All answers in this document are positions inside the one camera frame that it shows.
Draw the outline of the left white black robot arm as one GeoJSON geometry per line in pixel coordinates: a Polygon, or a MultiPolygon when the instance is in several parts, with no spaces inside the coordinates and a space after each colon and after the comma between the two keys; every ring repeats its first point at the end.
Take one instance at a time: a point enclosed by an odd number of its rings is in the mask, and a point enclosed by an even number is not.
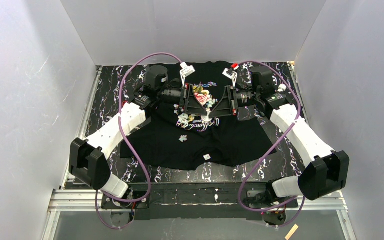
{"type": "Polygon", "coordinates": [[[195,72],[186,62],[180,63],[180,86],[171,87],[167,68],[153,65],[146,69],[143,82],[137,84],[131,96],[121,103],[122,109],[95,133],[77,137],[70,145],[68,171],[77,180],[122,203],[134,203],[141,198],[129,198],[129,185],[112,173],[107,162],[114,149],[131,130],[144,123],[147,114],[161,102],[179,105],[181,111],[191,110],[206,116],[186,78],[195,72]]]}

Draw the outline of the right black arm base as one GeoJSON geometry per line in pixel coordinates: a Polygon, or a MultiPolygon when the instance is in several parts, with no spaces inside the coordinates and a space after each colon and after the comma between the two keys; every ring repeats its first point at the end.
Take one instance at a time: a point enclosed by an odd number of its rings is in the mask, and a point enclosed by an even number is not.
{"type": "Polygon", "coordinates": [[[246,196],[242,199],[242,202],[247,207],[253,209],[263,209],[276,206],[274,211],[286,208],[299,207],[298,201],[296,199],[288,202],[286,205],[279,206],[281,203],[284,203],[289,199],[291,199],[291,197],[272,198],[271,196],[267,196],[265,189],[251,189],[246,191],[246,196]]]}

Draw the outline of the black printed t-shirt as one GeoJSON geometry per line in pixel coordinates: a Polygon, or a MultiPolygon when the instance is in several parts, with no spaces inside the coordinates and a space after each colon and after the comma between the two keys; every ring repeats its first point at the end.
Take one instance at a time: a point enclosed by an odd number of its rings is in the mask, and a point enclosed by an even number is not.
{"type": "Polygon", "coordinates": [[[148,124],[120,144],[121,158],[138,154],[153,167],[194,171],[204,163],[234,167],[276,153],[255,118],[224,116],[203,122],[202,116],[183,113],[178,105],[165,102],[149,116],[148,124]],[[180,142],[181,135],[187,135],[187,141],[180,142]],[[205,161],[206,154],[210,160],[205,161]]]}

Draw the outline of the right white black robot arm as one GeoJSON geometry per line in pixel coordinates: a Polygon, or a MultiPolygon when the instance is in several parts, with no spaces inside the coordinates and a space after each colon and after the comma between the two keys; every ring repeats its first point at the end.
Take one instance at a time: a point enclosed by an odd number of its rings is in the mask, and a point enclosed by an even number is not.
{"type": "Polygon", "coordinates": [[[259,199],[275,200],[303,196],[308,200],[339,191],[346,186],[350,158],[344,151],[335,151],[326,144],[301,117],[297,97],[287,91],[286,85],[275,87],[275,71],[266,65],[252,67],[251,86],[236,88],[238,64],[223,71],[232,80],[225,87],[222,100],[209,113],[210,118],[232,116],[240,107],[256,106],[277,126],[292,143],[305,170],[300,176],[284,177],[266,184],[259,199]]]}

